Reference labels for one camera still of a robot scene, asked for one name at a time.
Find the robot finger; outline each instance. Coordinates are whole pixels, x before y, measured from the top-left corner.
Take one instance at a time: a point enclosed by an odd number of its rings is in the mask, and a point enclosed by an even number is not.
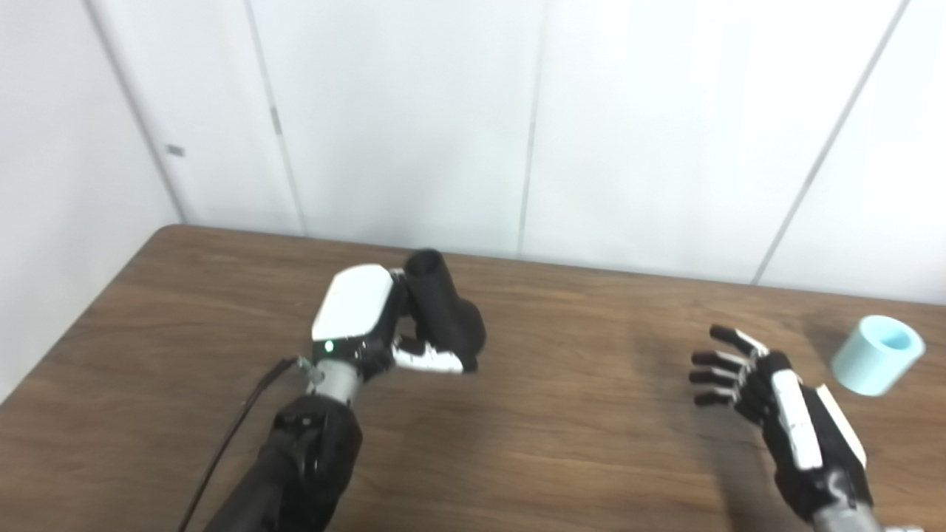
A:
[[[724,353],[723,351],[694,351],[691,361],[693,365],[705,365],[739,373],[750,366],[749,360],[741,355]]]
[[[709,328],[709,336],[724,344],[729,344],[750,358],[763,357],[768,354],[768,347],[755,338],[745,334],[737,328],[728,328],[721,325],[713,325]]]
[[[710,390],[693,396],[696,406],[730,406],[736,400],[736,391],[732,388],[714,386]]]
[[[693,384],[715,384],[734,389],[738,385],[739,374],[712,365],[697,367],[690,372],[690,382]]]

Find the robotic hand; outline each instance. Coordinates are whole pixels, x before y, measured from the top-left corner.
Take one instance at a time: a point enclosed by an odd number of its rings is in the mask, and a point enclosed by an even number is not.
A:
[[[762,428],[782,498],[815,531],[883,531],[873,515],[864,447],[828,388],[802,384],[784,353],[739,330],[713,326],[709,336],[742,355],[694,352],[690,382],[709,386],[694,402],[731,406]]]
[[[397,333],[408,315],[412,338]],[[475,371],[485,340],[480,312],[457,295],[434,250],[416,252],[403,270],[362,264],[336,274],[312,325],[311,359],[300,361],[307,393],[276,415],[255,463],[205,530],[324,530],[358,458],[351,405],[360,387],[395,365]]]

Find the light blue cylinder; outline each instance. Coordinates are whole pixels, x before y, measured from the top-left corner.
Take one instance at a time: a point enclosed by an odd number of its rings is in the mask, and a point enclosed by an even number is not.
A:
[[[864,396],[881,396],[926,350],[915,330],[887,316],[865,316],[831,360],[837,381]]]

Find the black cylinder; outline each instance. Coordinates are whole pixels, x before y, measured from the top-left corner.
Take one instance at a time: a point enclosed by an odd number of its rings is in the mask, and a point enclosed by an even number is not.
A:
[[[456,354],[464,371],[475,370],[486,327],[476,305],[457,294],[444,256],[433,249],[417,251],[408,257],[404,276],[419,314],[414,316],[419,336]]]

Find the wall seam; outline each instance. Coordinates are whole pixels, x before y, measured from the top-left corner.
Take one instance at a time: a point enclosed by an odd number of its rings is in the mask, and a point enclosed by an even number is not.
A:
[[[805,176],[805,181],[801,184],[801,188],[798,190],[795,199],[792,201],[792,205],[789,207],[788,213],[785,215],[785,219],[782,220],[779,231],[772,239],[772,243],[769,244],[768,250],[766,250],[765,255],[762,257],[762,262],[759,264],[756,274],[752,277],[753,285],[758,285],[762,281],[762,276],[765,275],[765,270],[768,269],[769,263],[772,261],[772,257],[775,256],[776,251],[781,245],[781,241],[785,238],[785,233],[788,232],[789,226],[791,226],[792,221],[795,219],[795,215],[801,208],[801,204],[808,195],[808,190],[812,187],[812,183],[815,181],[815,177],[817,176],[818,172],[821,171],[821,166],[828,157],[828,153],[834,147],[834,142],[837,140],[838,135],[841,133],[841,130],[844,129],[844,125],[848,121],[851,111],[857,104],[857,99],[864,91],[864,87],[867,86],[867,82],[870,80],[870,75],[873,74],[874,67],[877,66],[877,63],[884,55],[884,50],[886,50],[886,46],[890,42],[890,38],[896,31],[897,25],[900,23],[900,20],[903,18],[903,14],[906,12],[906,8],[909,5],[910,0],[902,0],[900,5],[897,6],[897,10],[894,11],[893,16],[890,18],[890,22],[887,23],[887,27],[884,30],[884,33],[881,35],[880,41],[877,43],[877,46],[874,47],[874,51],[870,55],[870,59],[867,60],[867,66],[865,66],[864,72],[861,73],[860,78],[858,78],[857,82],[854,83],[854,88],[850,92],[848,101],[845,102],[844,107],[841,108],[840,115],[838,116],[837,120],[835,120],[831,131],[828,133],[828,138],[825,140],[825,143],[818,152],[815,161],[812,163],[812,167],[808,171],[808,175]]]
[[[250,33],[253,35],[253,47],[256,51],[256,64],[259,73],[263,78],[263,86],[266,89],[266,100],[270,105],[270,113],[278,117],[273,122],[273,128],[276,131],[276,140],[279,143],[279,153],[283,159],[283,170],[286,173],[286,180],[289,184],[289,195],[292,196],[292,205],[296,211],[296,220],[299,222],[299,228],[304,237],[311,237],[306,223],[306,215],[302,208],[302,199],[299,196],[299,184],[296,181],[295,173],[292,171],[292,162],[289,159],[289,146],[286,144],[286,136],[281,126],[281,117],[279,117],[279,108],[276,106],[276,95],[272,90],[272,81],[270,71],[266,67],[266,57],[263,55],[263,43],[259,38],[259,28],[256,26],[256,16],[251,5],[252,0],[244,0],[243,6],[246,10],[246,17],[250,23]]]
[[[541,20],[538,32],[538,50],[535,53],[535,77],[533,79],[533,101],[529,117],[529,137],[526,141],[526,166],[522,179],[522,203],[519,206],[519,234],[516,246],[516,258],[522,259],[522,247],[525,243],[526,216],[529,209],[529,187],[532,181],[533,155],[535,151],[535,123],[538,120],[538,95],[542,82],[542,63],[545,61],[545,47],[549,28],[549,11],[552,0],[542,2]]]
[[[118,56],[114,51],[112,43],[109,41],[108,34],[105,31],[105,26],[102,24],[102,20],[99,17],[99,13],[95,5],[93,4],[93,0],[82,0],[82,5],[85,7],[86,14],[88,14],[89,20],[92,22],[93,31],[96,33],[98,42],[102,46],[105,57],[112,68],[112,72],[114,73],[116,80],[118,81],[118,86],[122,92],[122,96],[124,96],[125,101],[131,110],[131,116],[134,119],[135,126],[137,126],[138,132],[141,134],[142,141],[148,148],[148,154],[151,158],[151,163],[154,164],[154,168],[158,172],[158,179],[161,181],[161,185],[165,189],[165,193],[167,194],[167,198],[174,209],[174,213],[177,215],[178,221],[180,223],[188,223],[187,216],[184,213],[184,207],[181,203],[181,197],[178,194],[177,189],[174,187],[174,183],[170,178],[170,174],[167,171],[164,160],[161,158],[161,154],[157,150],[154,137],[151,135],[151,131],[149,130],[145,121],[144,113],[142,112],[141,106],[134,97],[134,94],[131,90],[131,84],[129,83],[128,78],[121,67],[121,62],[118,60]]]

